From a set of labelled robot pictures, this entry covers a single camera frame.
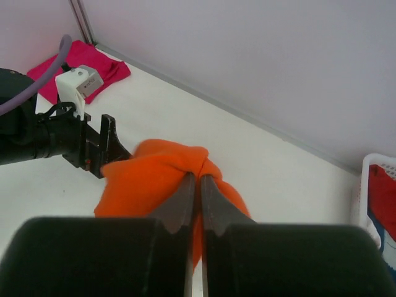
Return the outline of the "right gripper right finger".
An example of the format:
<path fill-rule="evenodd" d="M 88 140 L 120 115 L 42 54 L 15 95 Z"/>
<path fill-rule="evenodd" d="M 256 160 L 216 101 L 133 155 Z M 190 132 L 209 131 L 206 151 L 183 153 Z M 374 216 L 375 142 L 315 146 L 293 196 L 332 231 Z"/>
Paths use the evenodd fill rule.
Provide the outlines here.
<path fill-rule="evenodd" d="M 371 237 L 350 225 L 257 223 L 200 181 L 204 296 L 392 296 Z"/>

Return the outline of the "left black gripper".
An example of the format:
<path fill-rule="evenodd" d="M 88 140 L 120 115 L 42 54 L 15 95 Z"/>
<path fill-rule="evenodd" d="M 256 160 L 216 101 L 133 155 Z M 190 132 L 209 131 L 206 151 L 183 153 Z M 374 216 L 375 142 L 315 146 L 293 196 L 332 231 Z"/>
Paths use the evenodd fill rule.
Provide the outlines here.
<path fill-rule="evenodd" d="M 94 146 L 99 134 L 89 126 L 91 116 L 80 117 L 75 103 L 61 101 L 37 113 L 37 96 L 34 93 L 1 115 L 2 165 L 61 155 L 76 168 L 101 178 L 105 165 L 132 157 L 118 139 L 114 117 L 101 116 L 98 163 Z"/>

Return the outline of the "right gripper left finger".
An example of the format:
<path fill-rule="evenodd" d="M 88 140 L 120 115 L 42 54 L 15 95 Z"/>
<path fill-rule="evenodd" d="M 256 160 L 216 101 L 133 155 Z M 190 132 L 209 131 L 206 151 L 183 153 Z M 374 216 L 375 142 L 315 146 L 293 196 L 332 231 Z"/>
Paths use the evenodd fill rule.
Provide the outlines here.
<path fill-rule="evenodd" d="M 190 296 L 195 177 L 146 217 L 37 217 L 6 250 L 7 296 Z"/>

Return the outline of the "orange t shirt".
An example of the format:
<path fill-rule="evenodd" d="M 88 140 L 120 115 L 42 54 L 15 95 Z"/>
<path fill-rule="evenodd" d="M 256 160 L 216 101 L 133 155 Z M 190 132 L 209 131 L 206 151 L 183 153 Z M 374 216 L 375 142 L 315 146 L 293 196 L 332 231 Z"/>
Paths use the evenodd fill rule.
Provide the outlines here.
<path fill-rule="evenodd" d="M 250 217 L 238 191 L 223 180 L 209 151 L 163 139 L 147 139 L 134 150 L 132 158 L 103 166 L 106 186 L 94 214 L 100 217 L 145 217 L 170 198 L 184 176 L 195 176 L 194 195 L 200 198 L 200 179 L 213 177 L 220 193 L 241 213 Z"/>

